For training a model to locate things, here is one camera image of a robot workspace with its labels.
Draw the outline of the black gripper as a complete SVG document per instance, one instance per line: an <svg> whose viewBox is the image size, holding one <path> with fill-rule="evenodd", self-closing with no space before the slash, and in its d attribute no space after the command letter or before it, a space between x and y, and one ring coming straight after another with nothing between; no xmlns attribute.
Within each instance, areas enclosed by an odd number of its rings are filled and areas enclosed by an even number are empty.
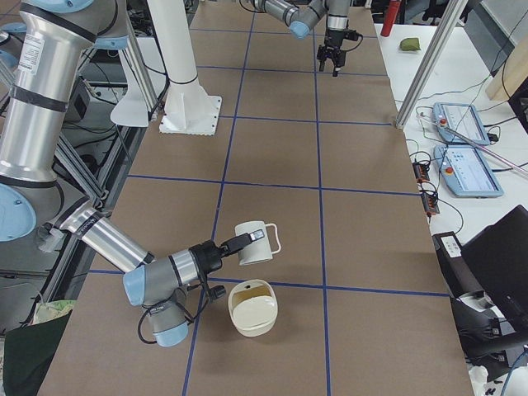
<svg viewBox="0 0 528 396"><path fill-rule="evenodd" d="M213 241L205 241L190 248L190 253L196 264L199 279L206 279L211 272L222 267L224 255L233 255L242 251L257 240L264 238L263 230L256 230L251 233L243 233L235 236L217 247Z"/></svg>
<svg viewBox="0 0 528 396"><path fill-rule="evenodd" d="M341 68L346 63L346 52L341 50L344 40L349 39L348 19L347 18L328 18L326 21L326 30L324 45L320 45L317 51L317 61L319 62L318 70L325 69L327 61L327 52L332 50L333 77L337 77Z"/></svg>

